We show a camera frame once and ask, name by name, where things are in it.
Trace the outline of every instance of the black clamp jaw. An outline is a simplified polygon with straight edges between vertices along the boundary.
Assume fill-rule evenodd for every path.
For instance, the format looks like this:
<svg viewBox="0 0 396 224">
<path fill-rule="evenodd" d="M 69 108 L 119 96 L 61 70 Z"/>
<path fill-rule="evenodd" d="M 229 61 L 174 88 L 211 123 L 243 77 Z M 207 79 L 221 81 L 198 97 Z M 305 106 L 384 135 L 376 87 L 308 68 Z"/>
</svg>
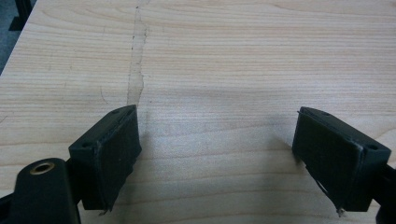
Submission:
<svg viewBox="0 0 396 224">
<path fill-rule="evenodd" d="M 0 224 L 80 223 L 77 204 L 112 209 L 140 154 L 136 106 L 111 111 L 69 147 L 70 159 L 24 167 L 14 193 L 0 199 Z"/>
<path fill-rule="evenodd" d="M 391 150 L 329 113 L 302 107 L 292 151 L 335 205 L 337 212 L 381 208 L 376 222 L 396 223 L 396 171 Z"/>
</svg>

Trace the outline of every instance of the wooden table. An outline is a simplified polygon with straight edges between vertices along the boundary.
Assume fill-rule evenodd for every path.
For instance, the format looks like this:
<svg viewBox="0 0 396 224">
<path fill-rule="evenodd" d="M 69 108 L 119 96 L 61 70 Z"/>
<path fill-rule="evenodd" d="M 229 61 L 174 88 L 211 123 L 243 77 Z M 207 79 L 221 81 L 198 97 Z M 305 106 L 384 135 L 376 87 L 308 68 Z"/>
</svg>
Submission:
<svg viewBox="0 0 396 224">
<path fill-rule="evenodd" d="M 390 1 L 39 0 L 0 77 L 0 196 L 137 104 L 134 173 L 83 223 L 374 223 L 290 145 L 305 105 L 396 148 L 395 36 Z"/>
</svg>

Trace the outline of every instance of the scratch on table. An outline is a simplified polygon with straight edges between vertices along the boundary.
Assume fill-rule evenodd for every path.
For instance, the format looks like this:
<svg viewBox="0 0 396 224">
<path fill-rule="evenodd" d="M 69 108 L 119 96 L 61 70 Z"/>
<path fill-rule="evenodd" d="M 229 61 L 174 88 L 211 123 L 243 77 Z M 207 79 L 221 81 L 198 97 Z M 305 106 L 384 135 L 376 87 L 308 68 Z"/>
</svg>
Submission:
<svg viewBox="0 0 396 224">
<path fill-rule="evenodd" d="M 105 101 L 105 103 L 108 105 L 108 102 L 106 101 L 105 97 L 103 96 L 102 87 L 100 87 L 100 95 L 102 96 L 103 101 Z"/>
<path fill-rule="evenodd" d="M 149 1 L 147 0 L 139 1 L 134 14 L 134 33 L 132 37 L 131 64 L 128 80 L 128 105 L 139 106 L 140 96 L 145 87 L 145 80 L 142 74 L 142 59 L 148 26 L 143 23 L 141 10 L 148 3 Z"/>
<path fill-rule="evenodd" d="M 8 116 L 5 116 L 3 119 L 0 120 L 0 123 L 3 122 Z"/>
</svg>

